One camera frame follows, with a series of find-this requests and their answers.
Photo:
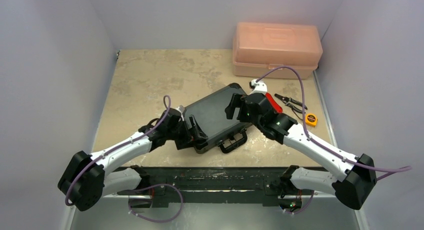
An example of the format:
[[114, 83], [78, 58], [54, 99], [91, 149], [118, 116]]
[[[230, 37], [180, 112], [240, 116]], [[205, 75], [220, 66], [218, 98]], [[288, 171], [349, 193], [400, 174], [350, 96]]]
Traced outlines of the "black poker set case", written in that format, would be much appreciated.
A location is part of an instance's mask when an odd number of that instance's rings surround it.
[[214, 147], [219, 147], [224, 154], [228, 154], [247, 142], [247, 129], [251, 124], [240, 122], [236, 118], [226, 118], [225, 108], [234, 93], [244, 95], [246, 92], [238, 83], [233, 82], [186, 107], [184, 119], [188, 121], [189, 116], [194, 115], [208, 136], [205, 147], [194, 148], [197, 154], [204, 154]]

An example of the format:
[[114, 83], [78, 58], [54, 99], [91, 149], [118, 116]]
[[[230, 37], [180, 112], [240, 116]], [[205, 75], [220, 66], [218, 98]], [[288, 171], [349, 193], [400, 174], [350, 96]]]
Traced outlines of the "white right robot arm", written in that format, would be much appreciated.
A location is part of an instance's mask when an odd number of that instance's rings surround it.
[[280, 186], [288, 194], [296, 190], [314, 190], [334, 195], [342, 204], [360, 210], [377, 183], [374, 160], [356, 156], [316, 137], [294, 118], [279, 113], [262, 93], [240, 98], [237, 119], [252, 123], [266, 138], [306, 155], [325, 171], [295, 167], [281, 179]]

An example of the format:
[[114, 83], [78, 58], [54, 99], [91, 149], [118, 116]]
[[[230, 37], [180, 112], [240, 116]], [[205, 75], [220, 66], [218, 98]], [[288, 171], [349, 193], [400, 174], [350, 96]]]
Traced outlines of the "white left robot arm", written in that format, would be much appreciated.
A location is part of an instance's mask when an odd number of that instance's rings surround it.
[[58, 182], [65, 204], [86, 211], [111, 193], [146, 193], [149, 181], [139, 167], [122, 169], [130, 160], [148, 154], [166, 142], [178, 150], [193, 148], [198, 154], [219, 147], [229, 153], [247, 141], [248, 124], [227, 119], [225, 108], [235, 90], [223, 88], [188, 106], [172, 107], [171, 98], [163, 97], [165, 109], [125, 140], [104, 150], [75, 153]]

